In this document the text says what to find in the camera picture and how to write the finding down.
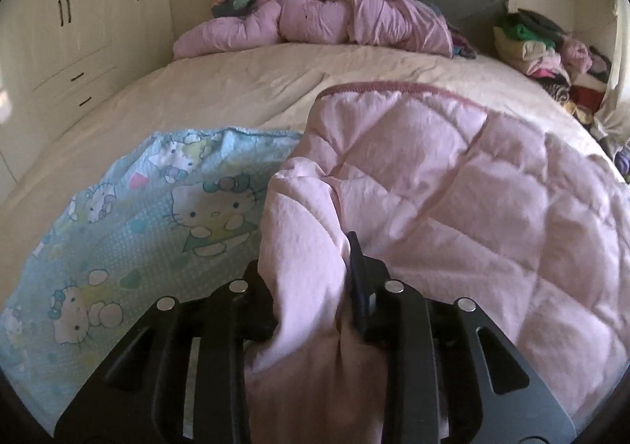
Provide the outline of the pink quilted jacket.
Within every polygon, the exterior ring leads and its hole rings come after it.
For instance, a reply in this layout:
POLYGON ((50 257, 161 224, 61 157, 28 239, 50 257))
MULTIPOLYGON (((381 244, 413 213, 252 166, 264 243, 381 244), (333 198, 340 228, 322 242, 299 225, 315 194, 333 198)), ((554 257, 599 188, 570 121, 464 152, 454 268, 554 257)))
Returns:
POLYGON ((376 443, 385 361, 351 323, 348 233, 393 277, 475 300, 577 426, 629 362, 629 190, 596 156, 427 84, 329 87, 271 177, 246 366, 256 443, 376 443))

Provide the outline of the pile of folded clothes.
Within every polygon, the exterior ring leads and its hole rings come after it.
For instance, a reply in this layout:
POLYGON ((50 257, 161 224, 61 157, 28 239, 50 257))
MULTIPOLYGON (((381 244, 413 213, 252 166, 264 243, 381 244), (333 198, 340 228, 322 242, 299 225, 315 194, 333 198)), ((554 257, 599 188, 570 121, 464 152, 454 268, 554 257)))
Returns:
POLYGON ((612 70, 605 54, 530 10, 507 14, 493 35, 504 63, 540 85, 583 127, 593 125, 612 70))

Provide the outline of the Hello Kitty blue blanket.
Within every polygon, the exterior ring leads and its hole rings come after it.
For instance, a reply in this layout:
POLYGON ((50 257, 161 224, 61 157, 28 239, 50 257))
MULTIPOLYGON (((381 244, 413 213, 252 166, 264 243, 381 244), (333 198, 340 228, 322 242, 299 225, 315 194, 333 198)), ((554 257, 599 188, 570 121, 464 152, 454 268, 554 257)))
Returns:
POLYGON ((268 182, 291 131, 154 134, 69 200, 1 316, 1 367, 46 431, 158 299, 210 295, 258 257, 268 182))

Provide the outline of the purple cloth in plastic bag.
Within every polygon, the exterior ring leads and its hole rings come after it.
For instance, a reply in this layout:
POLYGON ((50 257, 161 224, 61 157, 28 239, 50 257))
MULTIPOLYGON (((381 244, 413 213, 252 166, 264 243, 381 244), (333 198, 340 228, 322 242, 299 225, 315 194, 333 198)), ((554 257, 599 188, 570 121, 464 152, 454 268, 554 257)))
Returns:
POLYGON ((622 147, 614 156, 614 164, 621 176, 626 182, 630 177, 630 147, 628 145, 622 147))

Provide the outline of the cream window curtain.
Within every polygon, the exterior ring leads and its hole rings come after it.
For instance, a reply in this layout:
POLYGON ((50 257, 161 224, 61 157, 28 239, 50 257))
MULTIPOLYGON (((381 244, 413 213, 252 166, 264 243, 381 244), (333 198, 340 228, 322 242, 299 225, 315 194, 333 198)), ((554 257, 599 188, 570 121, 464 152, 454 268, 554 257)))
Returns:
POLYGON ((620 146, 629 143, 629 0, 614 0, 615 48, 602 105, 595 114, 598 132, 620 146))

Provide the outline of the cream bed sheet mattress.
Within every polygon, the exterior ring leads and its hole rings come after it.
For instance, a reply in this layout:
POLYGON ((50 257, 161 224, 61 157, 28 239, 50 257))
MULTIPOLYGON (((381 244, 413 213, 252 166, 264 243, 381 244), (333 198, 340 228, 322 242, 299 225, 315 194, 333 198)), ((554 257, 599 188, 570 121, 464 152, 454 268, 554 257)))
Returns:
POLYGON ((354 81, 432 84, 522 117, 585 156, 596 140, 535 81, 484 56, 449 60, 367 46, 284 44, 174 62, 128 85, 39 149, 1 206, 1 295, 78 191, 155 131, 225 126, 301 130, 326 87, 354 81))

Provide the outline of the dark patterned cloth on duvet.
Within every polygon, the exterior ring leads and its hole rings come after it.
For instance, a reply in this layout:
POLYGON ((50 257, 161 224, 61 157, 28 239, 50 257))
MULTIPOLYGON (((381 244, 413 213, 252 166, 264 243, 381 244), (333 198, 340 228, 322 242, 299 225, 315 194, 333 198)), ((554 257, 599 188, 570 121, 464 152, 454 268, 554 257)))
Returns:
POLYGON ((246 17, 269 0, 215 0, 211 7, 211 16, 246 17))

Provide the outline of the cream built-in wardrobe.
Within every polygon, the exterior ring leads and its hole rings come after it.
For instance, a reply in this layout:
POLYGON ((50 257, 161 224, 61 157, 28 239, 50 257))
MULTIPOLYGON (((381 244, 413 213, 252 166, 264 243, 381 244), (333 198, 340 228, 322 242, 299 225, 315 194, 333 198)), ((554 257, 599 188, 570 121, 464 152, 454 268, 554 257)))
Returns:
POLYGON ((51 142, 172 58, 170 0, 1 0, 1 195, 51 142))

